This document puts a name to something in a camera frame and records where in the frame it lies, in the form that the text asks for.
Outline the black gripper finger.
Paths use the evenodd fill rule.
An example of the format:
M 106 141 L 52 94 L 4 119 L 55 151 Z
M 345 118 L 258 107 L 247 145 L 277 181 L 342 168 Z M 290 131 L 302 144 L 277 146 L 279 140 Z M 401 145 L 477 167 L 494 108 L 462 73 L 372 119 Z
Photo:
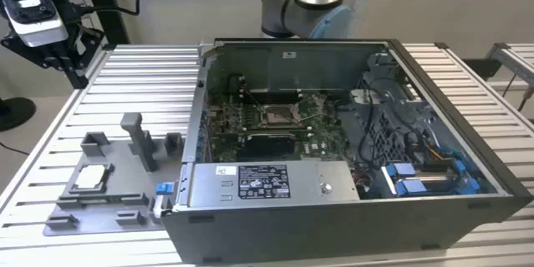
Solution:
M 105 32 L 86 26 L 68 26 L 68 74 L 79 75 L 89 67 L 99 45 L 105 38 Z
M 22 39 L 2 39 L 2 46 L 20 55 L 39 67 L 64 73 L 74 89 L 84 89 L 89 78 L 84 70 L 89 67 L 89 48 L 79 53 L 78 47 L 66 47 L 66 43 L 52 43 L 44 46 L 30 47 Z

